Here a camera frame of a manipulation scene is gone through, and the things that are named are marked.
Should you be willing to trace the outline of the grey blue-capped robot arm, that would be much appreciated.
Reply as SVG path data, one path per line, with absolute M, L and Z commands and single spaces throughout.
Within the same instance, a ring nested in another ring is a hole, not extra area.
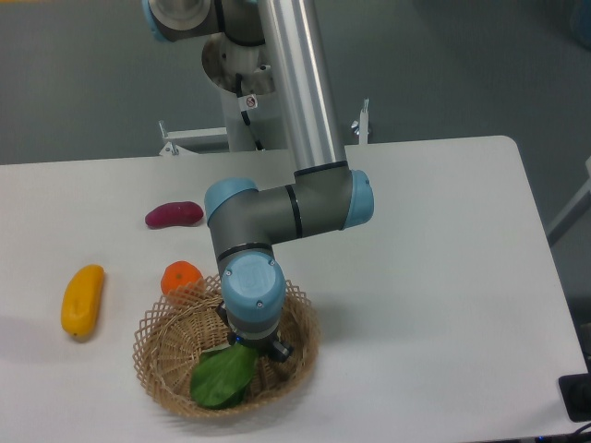
M 221 275 L 217 312 L 229 342 L 282 362 L 286 281 L 273 246 L 368 222 L 366 174 L 349 167 L 333 109 L 320 24 L 311 1 L 146 1 L 152 35 L 205 37 L 201 63 L 223 99 L 231 150 L 289 150 L 294 182 L 260 190 L 223 179 L 205 195 Z

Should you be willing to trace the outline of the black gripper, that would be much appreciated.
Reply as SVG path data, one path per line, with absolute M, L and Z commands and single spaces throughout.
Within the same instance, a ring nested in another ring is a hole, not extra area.
M 215 308 L 215 312 L 222 323 L 227 327 L 228 317 L 225 302 L 219 303 Z M 294 347 L 290 343 L 278 340 L 278 333 L 276 330 L 272 331 L 265 337 L 257 339 L 249 339 L 245 336 L 240 336 L 234 331 L 229 331 L 226 338 L 230 345 L 238 343 L 248 348 L 255 349 L 259 353 L 268 353 L 269 358 L 277 363 L 285 363 L 294 350 Z

